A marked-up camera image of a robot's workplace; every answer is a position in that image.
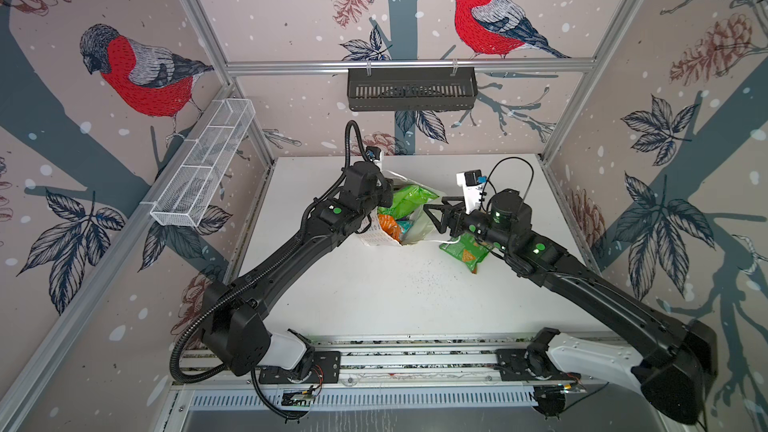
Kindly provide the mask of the green snack bag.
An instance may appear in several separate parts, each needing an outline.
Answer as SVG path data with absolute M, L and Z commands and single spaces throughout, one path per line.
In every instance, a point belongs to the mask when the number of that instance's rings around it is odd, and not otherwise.
M 487 257 L 490 250 L 478 242 L 472 234 L 465 233 L 456 239 L 442 243 L 439 248 L 461 262 L 472 273 L 476 274 L 478 265 Z
M 410 216 L 419 207 L 439 197 L 435 192 L 417 185 L 406 185 L 393 194 L 393 202 L 390 207 L 379 207 L 378 214 L 390 215 L 395 220 L 401 220 Z

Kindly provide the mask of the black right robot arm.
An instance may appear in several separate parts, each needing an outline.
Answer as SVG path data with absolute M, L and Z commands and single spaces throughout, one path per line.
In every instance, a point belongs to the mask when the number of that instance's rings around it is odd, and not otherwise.
M 655 310 L 591 272 L 567 249 L 535 232 L 532 209 L 505 189 L 490 208 L 468 210 L 460 197 L 427 204 L 440 233 L 465 233 L 496 250 L 518 276 L 583 309 L 617 333 L 640 355 L 629 369 L 641 395 L 668 418 L 693 426 L 718 375 L 717 335 L 704 323 L 683 323 Z

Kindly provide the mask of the black hanging basket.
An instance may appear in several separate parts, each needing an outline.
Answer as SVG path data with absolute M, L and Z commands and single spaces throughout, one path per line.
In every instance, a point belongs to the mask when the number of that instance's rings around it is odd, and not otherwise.
M 354 112 L 469 110 L 477 96 L 472 67 L 350 69 L 347 76 Z

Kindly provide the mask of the aluminium mounting rail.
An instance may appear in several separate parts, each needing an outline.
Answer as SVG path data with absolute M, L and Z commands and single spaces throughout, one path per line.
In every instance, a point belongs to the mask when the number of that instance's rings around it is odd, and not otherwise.
M 400 382 L 480 384 L 510 381 L 534 384 L 525 360 L 501 359 L 499 350 L 525 354 L 532 334 L 466 337 L 317 337 L 310 342 L 326 384 L 394 386 Z

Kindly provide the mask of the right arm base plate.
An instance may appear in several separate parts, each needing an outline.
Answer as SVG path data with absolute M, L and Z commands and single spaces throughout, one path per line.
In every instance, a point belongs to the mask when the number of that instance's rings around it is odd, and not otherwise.
M 544 352 L 522 348 L 497 349 L 494 369 L 504 382 L 565 381 L 579 382 L 579 374 L 559 370 Z

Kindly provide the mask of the white printed paper bag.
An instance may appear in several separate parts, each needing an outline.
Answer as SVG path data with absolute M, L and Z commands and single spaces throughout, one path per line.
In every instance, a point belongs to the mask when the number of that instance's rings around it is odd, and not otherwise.
M 357 237 L 371 247 L 409 246 L 436 241 L 438 232 L 424 212 L 425 205 L 439 205 L 445 193 L 438 188 L 386 170 L 384 177 L 393 186 L 393 202 L 378 207 L 363 221 Z

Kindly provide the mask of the orange snack bag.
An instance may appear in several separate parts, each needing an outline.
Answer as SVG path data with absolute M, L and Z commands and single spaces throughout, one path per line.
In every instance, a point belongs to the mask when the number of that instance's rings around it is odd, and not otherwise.
M 391 239 L 401 242 L 402 228 L 397 221 L 390 215 L 378 215 L 378 222 L 381 230 Z

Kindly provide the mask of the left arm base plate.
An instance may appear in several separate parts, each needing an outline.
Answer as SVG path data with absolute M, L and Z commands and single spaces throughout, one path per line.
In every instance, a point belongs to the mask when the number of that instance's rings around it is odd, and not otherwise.
M 261 368 L 258 380 L 266 385 L 336 384 L 340 370 L 340 352 L 311 351 L 293 369 Z

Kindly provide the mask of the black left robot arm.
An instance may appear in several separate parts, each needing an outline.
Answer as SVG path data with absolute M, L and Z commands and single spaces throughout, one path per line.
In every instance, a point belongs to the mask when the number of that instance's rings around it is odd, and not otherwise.
M 375 163 L 361 160 L 344 168 L 341 184 L 314 206 L 283 246 L 231 283 L 209 285 L 201 308 L 202 343 L 236 376 L 277 367 L 306 377 L 314 347 L 295 331 L 269 331 L 265 320 L 298 278 L 392 199 L 391 182 Z

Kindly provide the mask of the aluminium frame crossbar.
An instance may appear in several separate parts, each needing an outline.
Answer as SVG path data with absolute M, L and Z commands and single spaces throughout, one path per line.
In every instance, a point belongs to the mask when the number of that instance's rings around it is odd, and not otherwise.
M 445 59 L 445 60 L 391 60 L 391 61 L 280 61 L 230 62 L 225 66 L 232 77 L 264 75 L 333 75 L 351 69 L 447 68 L 471 67 L 476 72 L 580 72 L 594 69 L 593 58 L 523 58 L 523 59 Z

